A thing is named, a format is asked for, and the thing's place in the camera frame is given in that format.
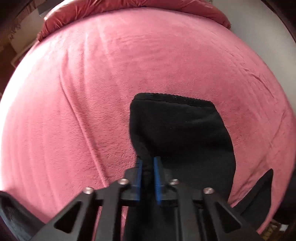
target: fleece texture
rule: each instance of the fleece texture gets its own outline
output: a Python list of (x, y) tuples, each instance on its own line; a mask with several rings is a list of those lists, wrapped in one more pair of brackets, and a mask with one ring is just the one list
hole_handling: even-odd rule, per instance
[(294, 113), (242, 40), (211, 19), (176, 11), (94, 15), (30, 50), (0, 102), (1, 190), (47, 222), (83, 187), (103, 188), (122, 177), (135, 163), (129, 107), (141, 92), (215, 105), (236, 160), (232, 206), (273, 169), (261, 232), (294, 167)]

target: black fabric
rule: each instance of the black fabric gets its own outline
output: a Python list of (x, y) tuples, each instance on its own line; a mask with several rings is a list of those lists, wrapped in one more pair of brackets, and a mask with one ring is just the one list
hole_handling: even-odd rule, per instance
[(273, 170), (269, 169), (234, 207), (253, 228), (258, 229), (265, 221), (271, 206)]
[(235, 158), (230, 136), (210, 101), (141, 93), (131, 103), (130, 136), (143, 160), (144, 183), (152, 181), (153, 157), (174, 178), (202, 189), (212, 187), (228, 199)]
[(5, 237), (3, 240), (28, 241), (44, 225), (12, 196), (0, 191), (0, 234)]
[(296, 219), (296, 169), (274, 219), (283, 224), (290, 224)]
[[(227, 200), (236, 167), (230, 136), (210, 101), (140, 93), (130, 111), (131, 141), (143, 160), (143, 186), (141, 205), (129, 209), (124, 240), (174, 241), (174, 225), (165, 218), (172, 217), (172, 210), (153, 201), (153, 157), (161, 156), (173, 178), (196, 189), (212, 187)], [(270, 209), (272, 175), (268, 171), (236, 206), (255, 228)]]

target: pink blanket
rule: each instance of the pink blanket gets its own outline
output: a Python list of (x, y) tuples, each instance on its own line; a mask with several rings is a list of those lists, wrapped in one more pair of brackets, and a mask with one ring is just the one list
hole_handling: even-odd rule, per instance
[(231, 27), (227, 17), (205, 0), (64, 0), (46, 15), (37, 39), (42, 41), (51, 33), (78, 19), (133, 7), (156, 7), (186, 12), (212, 19), (226, 28)]
[(295, 116), (243, 41), (213, 20), (169, 10), (94, 15), (33, 47), (0, 103), (1, 189), (47, 222), (83, 187), (122, 177), (135, 161), (129, 104), (140, 92), (214, 103), (237, 163), (230, 204), (274, 170), (261, 232), (294, 166)]

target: pink fleece blanket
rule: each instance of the pink fleece blanket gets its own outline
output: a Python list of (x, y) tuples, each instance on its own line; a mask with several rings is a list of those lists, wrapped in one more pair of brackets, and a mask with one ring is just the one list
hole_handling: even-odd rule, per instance
[(64, 0), (46, 15), (37, 39), (42, 41), (51, 33), (78, 19), (133, 7), (176, 10), (212, 19), (226, 28), (231, 26), (227, 17), (205, 0)]
[(294, 166), (295, 116), (243, 41), (213, 20), (169, 10), (94, 15), (33, 47), (0, 103), (1, 189), (47, 222), (83, 187), (122, 177), (135, 161), (129, 105), (140, 92), (214, 103), (234, 146), (231, 205), (274, 170), (261, 232)]

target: black cloth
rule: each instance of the black cloth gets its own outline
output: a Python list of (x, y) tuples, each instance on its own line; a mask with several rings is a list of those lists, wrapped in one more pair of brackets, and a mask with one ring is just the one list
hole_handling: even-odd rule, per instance
[(284, 199), (274, 215), (274, 219), (282, 224), (290, 224), (296, 220), (296, 169), (292, 174)]
[[(154, 201), (154, 156), (161, 157), (173, 178), (196, 189), (212, 187), (228, 199), (236, 161), (231, 138), (212, 102), (137, 94), (130, 106), (130, 137), (143, 160), (143, 186), (141, 206), (128, 212), (125, 241), (175, 240), (173, 210), (163, 210)], [(273, 171), (268, 171), (237, 205), (256, 229), (269, 212), (272, 176)]]

